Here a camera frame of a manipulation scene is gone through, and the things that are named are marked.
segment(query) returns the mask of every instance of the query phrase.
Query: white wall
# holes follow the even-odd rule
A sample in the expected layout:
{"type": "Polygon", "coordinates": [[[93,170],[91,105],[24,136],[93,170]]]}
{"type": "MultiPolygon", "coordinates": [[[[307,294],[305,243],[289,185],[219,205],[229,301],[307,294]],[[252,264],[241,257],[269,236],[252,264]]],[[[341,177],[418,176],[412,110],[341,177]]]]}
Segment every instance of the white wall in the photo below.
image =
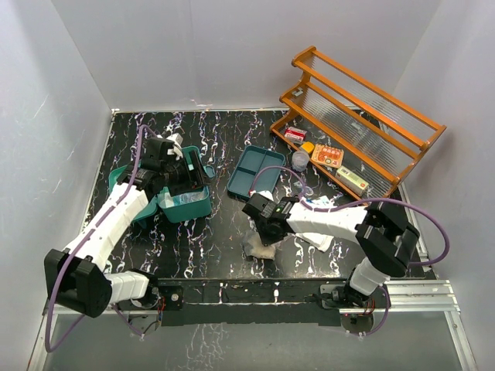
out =
{"type": "Polygon", "coordinates": [[[392,90],[439,0],[52,0],[110,107],[281,107],[316,45],[392,90]]]}
{"type": "MultiPolygon", "coordinates": [[[[436,271],[452,282],[481,370],[495,365],[493,45],[493,1],[444,1],[395,90],[447,125],[406,184],[411,201],[437,216],[449,232],[452,250],[436,271]]],[[[439,254],[439,234],[426,222],[422,233],[432,255],[439,254]]]]}
{"type": "Polygon", "coordinates": [[[0,369],[25,369],[43,258],[77,235],[111,112],[49,0],[0,2],[0,369]]]}

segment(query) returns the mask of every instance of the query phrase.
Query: marble pattern surface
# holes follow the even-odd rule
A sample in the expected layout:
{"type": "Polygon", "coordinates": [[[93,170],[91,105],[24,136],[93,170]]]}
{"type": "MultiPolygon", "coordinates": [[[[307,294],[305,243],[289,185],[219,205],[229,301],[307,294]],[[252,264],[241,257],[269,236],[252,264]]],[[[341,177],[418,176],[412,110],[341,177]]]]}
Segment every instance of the marble pattern surface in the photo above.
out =
{"type": "MultiPolygon", "coordinates": [[[[147,219],[146,227],[133,223],[125,232],[110,259],[107,272],[138,268],[162,278],[301,278],[348,277],[364,253],[354,243],[334,239],[322,253],[297,237],[290,237],[278,248],[275,260],[246,258],[241,248],[244,232],[253,225],[241,212],[244,203],[227,194],[227,182],[242,151],[257,145],[285,155],[290,164],[291,150],[269,134],[270,125],[282,111],[210,111],[116,114],[90,202],[88,220],[108,196],[111,170],[127,165],[136,153],[138,126],[149,125],[164,137],[183,136],[183,146],[200,149],[204,165],[212,165],[216,177],[210,185],[212,213],[184,223],[170,223],[159,211],[147,219]]],[[[313,142],[329,142],[322,132],[309,133],[313,142]]],[[[353,199],[310,165],[303,173],[314,196],[327,195],[335,205],[353,199]]],[[[275,199],[290,196],[299,189],[297,179],[281,173],[275,199]]],[[[423,277],[422,269],[413,277],[423,277]]]]}

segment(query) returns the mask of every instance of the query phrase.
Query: clear cup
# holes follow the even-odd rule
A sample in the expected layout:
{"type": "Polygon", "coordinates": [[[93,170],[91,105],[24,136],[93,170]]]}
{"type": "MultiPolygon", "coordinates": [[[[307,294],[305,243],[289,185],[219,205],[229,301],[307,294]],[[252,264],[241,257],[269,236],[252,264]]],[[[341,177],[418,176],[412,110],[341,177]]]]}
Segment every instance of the clear cup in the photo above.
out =
{"type": "Polygon", "coordinates": [[[303,172],[308,166],[309,155],[308,152],[298,150],[292,155],[292,168],[297,172],[303,172]]]}

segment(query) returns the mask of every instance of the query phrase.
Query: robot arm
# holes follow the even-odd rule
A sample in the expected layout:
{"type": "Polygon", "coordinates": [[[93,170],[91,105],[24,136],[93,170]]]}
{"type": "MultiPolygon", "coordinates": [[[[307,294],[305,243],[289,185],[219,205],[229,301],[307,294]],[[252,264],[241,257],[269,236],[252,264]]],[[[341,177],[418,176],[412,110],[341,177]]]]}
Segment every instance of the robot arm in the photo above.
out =
{"type": "Polygon", "coordinates": [[[391,277],[403,277],[419,239],[419,232],[400,208],[389,203],[371,203],[331,213],[307,209],[298,197],[275,203],[255,193],[243,208],[256,224],[267,246],[289,233],[320,233],[358,243],[366,257],[359,263],[341,292],[343,303],[362,306],[374,290],[391,277]]]}
{"type": "Polygon", "coordinates": [[[129,165],[118,179],[103,207],[84,231],[62,251],[51,250],[45,257],[48,295],[64,262],[78,248],[63,274],[56,303],[90,317],[100,315],[108,305],[128,299],[151,301],[155,284],[152,274],[131,270],[104,274],[105,264],[132,220],[167,186],[171,196],[191,192],[207,183],[208,176],[197,153],[183,156],[182,138],[147,140],[146,155],[133,177],[129,165]]]}

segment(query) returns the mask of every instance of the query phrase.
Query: wooden rack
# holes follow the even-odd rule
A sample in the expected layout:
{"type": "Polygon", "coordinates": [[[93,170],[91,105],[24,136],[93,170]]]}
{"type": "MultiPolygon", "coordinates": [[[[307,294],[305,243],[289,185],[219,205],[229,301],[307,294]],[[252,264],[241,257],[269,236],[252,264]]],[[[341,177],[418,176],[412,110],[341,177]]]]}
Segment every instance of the wooden rack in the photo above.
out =
{"type": "MultiPolygon", "coordinates": [[[[351,170],[370,183],[372,192],[365,198],[389,197],[446,129],[314,46],[295,56],[292,65],[302,70],[302,76],[294,87],[281,95],[280,101],[289,110],[271,126],[271,131],[297,150],[299,147],[285,138],[281,130],[292,126],[291,121],[298,116],[315,125],[331,137],[332,145],[344,149],[344,166],[346,156],[355,156],[362,162],[360,168],[365,168],[364,171],[358,167],[351,170]],[[335,79],[343,82],[338,85],[332,81],[335,79]],[[350,106],[365,111],[379,124],[372,124],[350,106]]],[[[360,198],[331,170],[312,163],[342,189],[360,198]]]]}

